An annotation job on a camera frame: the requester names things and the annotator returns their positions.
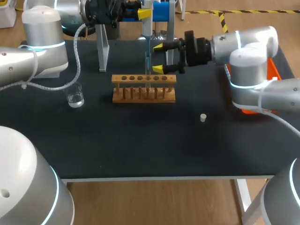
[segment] vertical rod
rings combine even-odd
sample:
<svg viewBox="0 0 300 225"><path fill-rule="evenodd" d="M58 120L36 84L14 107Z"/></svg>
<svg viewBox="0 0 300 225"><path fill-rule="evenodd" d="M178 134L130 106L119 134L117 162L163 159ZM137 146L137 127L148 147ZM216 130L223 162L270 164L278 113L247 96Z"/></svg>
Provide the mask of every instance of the vertical rod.
<svg viewBox="0 0 300 225"><path fill-rule="evenodd" d="M146 88L147 91L147 98L149 98L149 87Z"/></svg>
<svg viewBox="0 0 300 225"><path fill-rule="evenodd" d="M158 88L157 87L154 88L154 98L155 99L158 98Z"/></svg>
<svg viewBox="0 0 300 225"><path fill-rule="evenodd" d="M172 91L172 84L169 85L169 90L168 92L171 92Z"/></svg>
<svg viewBox="0 0 300 225"><path fill-rule="evenodd" d="M119 94L119 92L120 92L120 83L117 83L116 90L117 90L117 94Z"/></svg>
<svg viewBox="0 0 300 225"><path fill-rule="evenodd" d="M126 87L123 87L123 99L126 99Z"/></svg>
<svg viewBox="0 0 300 225"><path fill-rule="evenodd" d="M133 99L133 87L130 87L130 98Z"/></svg>
<svg viewBox="0 0 300 225"><path fill-rule="evenodd" d="M163 98L165 98L165 87L163 87Z"/></svg>
<svg viewBox="0 0 300 225"><path fill-rule="evenodd" d="M139 87L139 99L142 98L142 87Z"/></svg>

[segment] black tabletop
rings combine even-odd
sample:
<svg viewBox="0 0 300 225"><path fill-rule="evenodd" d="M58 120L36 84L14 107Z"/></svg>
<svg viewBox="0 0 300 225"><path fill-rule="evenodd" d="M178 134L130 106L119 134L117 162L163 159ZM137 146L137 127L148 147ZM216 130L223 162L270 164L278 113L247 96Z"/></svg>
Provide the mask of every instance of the black tabletop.
<svg viewBox="0 0 300 225"><path fill-rule="evenodd" d="M54 87L73 79L73 44L66 46L68 69L34 82ZM222 67L209 63L177 75L175 104L115 105L111 75L143 74L145 43L111 41L106 73L98 71L96 42L79 41L78 50L82 108L70 108L63 91L0 92L0 125L27 136L63 179L274 175L300 155L292 131L232 105ZM153 65L164 62L163 54L152 54ZM282 78L293 77L281 50L274 62ZM299 116L280 116L300 128Z"/></svg>

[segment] test tube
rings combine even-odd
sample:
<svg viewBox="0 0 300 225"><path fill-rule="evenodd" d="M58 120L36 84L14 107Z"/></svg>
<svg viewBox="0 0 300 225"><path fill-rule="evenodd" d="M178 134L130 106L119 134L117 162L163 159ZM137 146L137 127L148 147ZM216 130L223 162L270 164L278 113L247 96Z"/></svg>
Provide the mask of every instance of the test tube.
<svg viewBox="0 0 300 225"><path fill-rule="evenodd" d="M147 55L147 53L145 53L145 75L146 75L146 79L150 80L151 78L151 53L149 53L149 55ZM145 87L149 87L151 88L150 83L146 83Z"/></svg>

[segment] floor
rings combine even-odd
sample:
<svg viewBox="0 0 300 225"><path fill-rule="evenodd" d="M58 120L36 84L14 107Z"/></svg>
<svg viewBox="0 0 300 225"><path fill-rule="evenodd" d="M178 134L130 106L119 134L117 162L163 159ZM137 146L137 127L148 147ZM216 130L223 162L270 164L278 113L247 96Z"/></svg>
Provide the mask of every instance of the floor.
<svg viewBox="0 0 300 225"><path fill-rule="evenodd" d="M17 8L22 8L18 0ZM198 10L296 10L298 0L187 0L187 11ZM229 31L271 25L277 29L280 46L296 77L300 77L299 14L226 14ZM137 39L142 32L136 23L121 24L121 39ZM159 27L166 28L165 23ZM218 16L176 16L177 37L194 30L196 37L221 34ZM13 28L0 29L0 45L17 47L25 39L21 12ZM254 198L264 180L247 180ZM239 225L236 193L230 180L133 181L68 184L75 202L75 225ZM260 218L258 225L264 222Z"/></svg>

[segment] white cable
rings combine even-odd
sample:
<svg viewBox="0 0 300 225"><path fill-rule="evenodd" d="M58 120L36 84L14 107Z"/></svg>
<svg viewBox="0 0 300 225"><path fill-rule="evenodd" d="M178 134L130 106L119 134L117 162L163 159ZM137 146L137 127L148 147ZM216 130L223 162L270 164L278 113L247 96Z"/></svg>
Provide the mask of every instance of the white cable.
<svg viewBox="0 0 300 225"><path fill-rule="evenodd" d="M228 69L228 67L227 67L226 64L224 64L224 70L225 70L225 72L226 72L226 75L227 75L228 80L230 81L230 80L231 80L231 76L230 76L229 69Z"/></svg>
<svg viewBox="0 0 300 225"><path fill-rule="evenodd" d="M20 45L19 48L22 48L22 47L27 47L27 48L30 48L30 46L28 45ZM34 76L36 75L37 73L37 70L38 70L38 55L37 55L37 52L36 50L32 49L32 53L33 53L33 57L34 57L34 67L33 67L33 72L32 72L32 75L31 77L28 79L28 81L26 82L26 84L22 84L21 87L23 89L26 89L27 88L27 84L34 78Z"/></svg>
<svg viewBox="0 0 300 225"><path fill-rule="evenodd" d="M36 84L36 83L31 83L29 82L34 76L35 76L35 73L34 75L32 75L29 80L27 82L24 82L24 81L19 81L19 82L15 82L15 83L12 83L12 84L9 84L7 86L4 86L4 87L1 87L0 88L0 91L1 90L4 90L6 88L10 88L10 87L13 87L13 86L17 86L17 85L22 85L22 87L26 87L26 85L29 85L29 86L33 86L33 87L36 87L36 88L40 88L40 89L43 89L43 90L48 90L48 91L56 91L56 90L63 90L65 88L68 88L70 87L71 85L73 85L77 79L79 78L79 75L80 75L80 71L81 71L81 67L80 67L80 60L79 60L79 55L78 55L78 50L77 50L77 39L78 39L78 36L80 34L80 32L86 28L86 25L83 24L81 25L78 30L76 31L75 33L75 36L74 36L74 42L73 42L73 46L74 46L74 53L75 53L75 59L76 59L76 63L77 63L77 72L76 72L76 76L74 77L74 79L65 84L64 86L61 86L61 87L57 87L57 88L50 88L50 87L45 87L45 86L42 86L42 85L39 85L39 84Z"/></svg>
<svg viewBox="0 0 300 225"><path fill-rule="evenodd" d="M268 85L272 82L272 81L275 81L277 79L272 79L270 80L270 82L268 83ZM261 113L261 114L264 114L264 115L267 115L267 116L270 116L276 120L278 120L279 122L281 122L282 124L284 124L285 126L287 126L289 129L291 129L298 137L300 137L300 131L297 130L295 127L293 127L290 123L288 123L287 121L285 121L284 119L282 119L281 117L273 114L271 111L269 110L265 110L262 108L262 98L263 98L263 92L264 92L264 89L265 87L261 88L260 89L260 92L259 92L259 96L258 96L258 112Z"/></svg>

